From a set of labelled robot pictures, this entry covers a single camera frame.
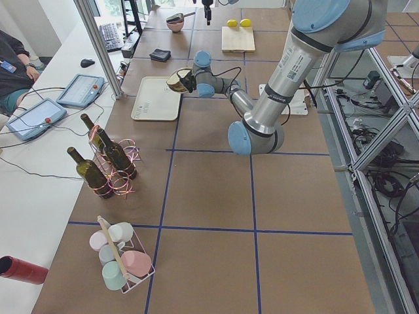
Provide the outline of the bread slice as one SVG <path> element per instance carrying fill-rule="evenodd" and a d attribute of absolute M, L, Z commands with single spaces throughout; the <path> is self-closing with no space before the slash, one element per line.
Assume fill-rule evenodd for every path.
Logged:
<path fill-rule="evenodd" d="M 177 76 L 173 76 L 173 75 L 170 76 L 166 80 L 166 84 L 168 88 L 172 90 L 173 92 L 177 92 L 179 94 L 184 94 L 188 92 L 187 88 L 181 82 L 181 79 Z"/>
<path fill-rule="evenodd" d="M 182 67 L 180 69 L 175 70 L 172 74 L 171 77 L 180 77 L 180 78 L 185 78 L 188 75 L 190 75 L 192 73 L 192 68 L 191 67 Z"/>

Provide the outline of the metal scoop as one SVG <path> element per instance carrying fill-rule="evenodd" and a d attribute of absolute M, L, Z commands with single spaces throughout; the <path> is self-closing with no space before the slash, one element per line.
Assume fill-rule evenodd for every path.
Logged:
<path fill-rule="evenodd" d="M 166 22 L 169 24 L 180 23 L 185 19 L 185 17 L 192 16 L 192 15 L 195 15 L 195 12 L 190 12 L 187 14 L 177 13 L 177 14 L 167 17 Z"/>

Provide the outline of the yellow lemon left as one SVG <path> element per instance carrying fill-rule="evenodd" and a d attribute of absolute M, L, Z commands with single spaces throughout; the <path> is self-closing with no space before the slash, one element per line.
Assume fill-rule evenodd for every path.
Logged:
<path fill-rule="evenodd" d="M 236 27 L 237 25 L 238 25 L 238 22 L 236 20 L 231 19 L 227 21 L 228 27 Z"/>

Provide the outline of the pink bowl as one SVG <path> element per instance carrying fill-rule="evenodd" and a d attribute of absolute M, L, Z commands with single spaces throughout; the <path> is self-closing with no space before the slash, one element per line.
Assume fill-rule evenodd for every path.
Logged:
<path fill-rule="evenodd" d="M 184 19 L 183 18 L 167 19 L 166 25 L 172 32 L 178 33 L 183 29 Z"/>

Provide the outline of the grey folded cloth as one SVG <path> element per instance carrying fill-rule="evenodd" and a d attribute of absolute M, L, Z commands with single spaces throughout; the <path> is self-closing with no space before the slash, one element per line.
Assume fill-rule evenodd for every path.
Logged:
<path fill-rule="evenodd" d="M 166 62 L 171 57 L 171 51 L 156 48 L 153 52 L 149 54 L 149 56 L 154 61 Z"/>

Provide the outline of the yellow lemon right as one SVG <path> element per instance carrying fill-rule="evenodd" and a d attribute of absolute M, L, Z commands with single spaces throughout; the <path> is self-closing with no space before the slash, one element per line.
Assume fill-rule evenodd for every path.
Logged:
<path fill-rule="evenodd" d="M 252 26 L 252 21 L 250 19 L 243 19 L 240 21 L 240 25 L 242 27 L 251 27 Z"/>

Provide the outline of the wooden cutting board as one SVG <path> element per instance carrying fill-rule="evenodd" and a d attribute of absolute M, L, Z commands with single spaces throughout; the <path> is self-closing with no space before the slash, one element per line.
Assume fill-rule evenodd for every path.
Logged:
<path fill-rule="evenodd" d="M 221 35 L 223 52 L 254 52 L 256 50 L 252 27 L 223 26 Z"/>

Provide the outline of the green wine bottle middle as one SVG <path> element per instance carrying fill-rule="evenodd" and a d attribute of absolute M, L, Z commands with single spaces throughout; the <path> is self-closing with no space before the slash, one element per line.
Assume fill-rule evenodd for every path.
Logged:
<path fill-rule="evenodd" d="M 114 168 L 118 171 L 125 172 L 130 179 L 135 179 L 137 176 L 137 170 L 132 161 L 127 157 L 123 148 L 116 142 L 110 139 L 106 132 L 98 128 L 97 134 L 100 136 L 103 141 L 104 153 L 110 159 Z"/>

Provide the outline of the green wine bottle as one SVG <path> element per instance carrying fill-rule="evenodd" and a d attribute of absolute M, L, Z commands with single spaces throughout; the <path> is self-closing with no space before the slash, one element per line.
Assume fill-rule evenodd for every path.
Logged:
<path fill-rule="evenodd" d="M 135 179 L 137 176 L 137 170 L 132 161 L 127 157 L 123 148 L 116 142 L 110 139 L 106 132 L 98 128 L 97 134 L 100 136 L 103 141 L 104 153 L 110 159 L 114 168 L 118 171 L 125 172 L 130 179 Z"/>
<path fill-rule="evenodd" d="M 100 136 L 97 134 L 98 126 L 91 121 L 90 117 L 83 113 L 81 114 L 81 120 L 84 122 L 85 126 L 88 128 L 88 138 L 90 144 L 94 147 L 95 151 L 100 154 L 103 154 L 104 143 L 101 140 Z"/>
<path fill-rule="evenodd" d="M 104 199 L 114 195 L 108 179 L 92 160 L 84 159 L 74 147 L 69 147 L 67 153 L 76 162 L 77 173 L 85 180 L 89 188 L 96 195 Z"/>

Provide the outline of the green wine bottle front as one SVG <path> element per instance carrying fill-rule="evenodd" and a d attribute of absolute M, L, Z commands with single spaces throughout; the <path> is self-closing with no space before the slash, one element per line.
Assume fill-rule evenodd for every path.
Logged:
<path fill-rule="evenodd" d="M 114 195 L 108 179 L 92 160 L 84 159 L 74 147 L 69 147 L 67 153 L 76 162 L 77 173 L 85 180 L 89 188 L 96 195 L 104 199 Z"/>

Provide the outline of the seated person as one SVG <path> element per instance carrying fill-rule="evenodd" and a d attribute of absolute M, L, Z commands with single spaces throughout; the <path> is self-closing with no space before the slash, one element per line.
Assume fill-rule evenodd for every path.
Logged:
<path fill-rule="evenodd" d="M 10 116 L 40 76 L 24 44 L 1 31 L 1 114 Z"/>

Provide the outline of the salmon pink cup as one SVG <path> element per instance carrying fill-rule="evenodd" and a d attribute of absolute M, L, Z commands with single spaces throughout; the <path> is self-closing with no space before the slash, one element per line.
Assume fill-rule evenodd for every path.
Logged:
<path fill-rule="evenodd" d="M 150 256 L 140 251 L 126 251 L 121 259 L 126 270 L 136 277 L 146 276 L 152 267 Z"/>

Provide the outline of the grey cup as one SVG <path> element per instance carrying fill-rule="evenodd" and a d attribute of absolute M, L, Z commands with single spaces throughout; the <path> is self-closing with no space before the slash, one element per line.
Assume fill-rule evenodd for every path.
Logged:
<path fill-rule="evenodd" d="M 115 260 L 112 248 L 110 248 L 108 244 L 104 245 L 99 250 L 99 260 L 102 266 L 106 265 L 106 263 L 108 262 L 112 262 Z"/>

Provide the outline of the mint green cup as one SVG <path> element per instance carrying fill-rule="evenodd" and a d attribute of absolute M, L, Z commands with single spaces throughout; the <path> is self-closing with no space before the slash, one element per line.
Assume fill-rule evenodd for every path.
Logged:
<path fill-rule="evenodd" d="M 127 284 L 127 280 L 124 278 L 116 261 L 106 263 L 102 267 L 101 274 L 105 286 L 109 290 L 120 290 Z"/>

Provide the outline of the aluminium frame post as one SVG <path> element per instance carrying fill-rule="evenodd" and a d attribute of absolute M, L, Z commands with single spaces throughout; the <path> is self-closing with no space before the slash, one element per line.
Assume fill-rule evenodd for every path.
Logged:
<path fill-rule="evenodd" d="M 87 0 L 73 0 L 79 15 L 82 19 L 82 22 L 87 30 L 90 41 L 96 51 L 102 69 L 105 73 L 107 81 L 113 91 L 115 99 L 120 99 L 123 95 L 122 88 L 120 87 L 120 82 L 117 79 L 117 75 L 114 72 L 113 64 L 111 63 L 110 57 L 106 50 L 105 44 L 99 33 L 96 21 L 92 9 Z"/>

